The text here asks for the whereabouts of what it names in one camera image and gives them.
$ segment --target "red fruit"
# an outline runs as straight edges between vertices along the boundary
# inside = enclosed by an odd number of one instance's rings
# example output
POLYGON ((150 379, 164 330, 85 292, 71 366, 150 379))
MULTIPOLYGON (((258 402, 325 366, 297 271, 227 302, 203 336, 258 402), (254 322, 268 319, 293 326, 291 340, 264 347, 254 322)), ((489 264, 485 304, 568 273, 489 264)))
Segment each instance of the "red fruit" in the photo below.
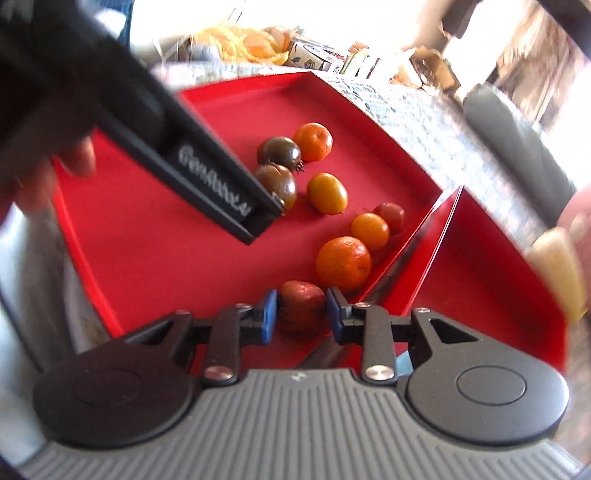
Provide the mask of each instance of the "red fruit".
POLYGON ((390 227, 390 235, 397 235, 404 224, 404 210, 395 203, 383 203, 374 208, 374 213, 379 215, 390 227))
POLYGON ((287 332, 317 333, 326 325, 326 297, 305 281, 286 281, 279 289, 277 327, 287 332))

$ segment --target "gray ribbed surface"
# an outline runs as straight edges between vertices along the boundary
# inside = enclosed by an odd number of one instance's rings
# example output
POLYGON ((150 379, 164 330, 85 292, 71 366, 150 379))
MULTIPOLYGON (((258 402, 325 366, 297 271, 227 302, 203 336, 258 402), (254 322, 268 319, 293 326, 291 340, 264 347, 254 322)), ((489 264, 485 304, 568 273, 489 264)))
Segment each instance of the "gray ribbed surface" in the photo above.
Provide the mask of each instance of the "gray ribbed surface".
POLYGON ((446 443, 395 392, 347 370, 250 371, 208 390, 157 440, 113 452, 51 444, 21 472, 31 480, 546 480, 579 464, 550 442, 504 452, 446 443))

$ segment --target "yellow object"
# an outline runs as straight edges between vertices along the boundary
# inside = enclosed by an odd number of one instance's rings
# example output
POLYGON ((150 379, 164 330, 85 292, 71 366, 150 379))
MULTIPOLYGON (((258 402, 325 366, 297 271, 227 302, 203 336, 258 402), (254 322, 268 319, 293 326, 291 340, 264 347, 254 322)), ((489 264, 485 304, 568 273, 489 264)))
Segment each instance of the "yellow object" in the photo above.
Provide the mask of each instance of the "yellow object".
POLYGON ((361 213, 351 223, 351 234, 361 240, 371 252, 385 247, 390 240, 390 227, 375 213, 361 213))
POLYGON ((566 319, 570 323, 578 321, 587 312, 587 294, 583 268, 569 233, 562 227, 542 233, 525 258, 548 287, 566 319))
POLYGON ((347 190, 330 173, 317 173, 308 182, 308 201, 320 213, 337 215, 349 204, 347 190))
POLYGON ((196 33, 193 41, 215 45, 223 61, 241 63, 264 63, 283 65, 289 56, 283 51, 273 36, 254 28, 242 28, 237 25, 220 25, 196 33))

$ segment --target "red surface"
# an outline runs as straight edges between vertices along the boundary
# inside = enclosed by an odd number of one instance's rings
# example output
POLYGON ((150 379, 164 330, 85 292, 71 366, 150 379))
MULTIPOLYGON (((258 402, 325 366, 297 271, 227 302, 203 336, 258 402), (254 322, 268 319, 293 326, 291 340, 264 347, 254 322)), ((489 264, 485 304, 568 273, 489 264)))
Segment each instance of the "red surface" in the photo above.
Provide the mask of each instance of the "red surface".
MULTIPOLYGON (((369 287, 440 194, 376 123, 312 73, 236 80, 183 96, 251 171, 260 143, 291 136, 307 122, 330 130, 333 149, 296 175, 294 208, 246 247, 103 135, 95 135, 97 176, 82 181, 60 172, 56 209, 87 294, 113 335, 179 308, 212 316, 237 301, 255 302, 285 280, 315 282, 314 258, 326 241, 348 235, 358 213, 382 202, 399 203, 407 213, 405 227, 374 258, 369 287), (349 207, 343 215, 323 216, 306 202, 307 180, 321 171, 334 174, 347 188, 349 207)), ((293 366, 318 340, 276 332, 270 347, 248 349, 245 365, 293 366)))
MULTIPOLYGON (((427 219, 421 241, 383 306, 428 307, 501 342, 566 368, 565 320, 520 253, 460 189, 427 219)), ((400 354, 406 349, 396 344, 400 354)), ((356 368, 360 351, 345 364, 356 368)))

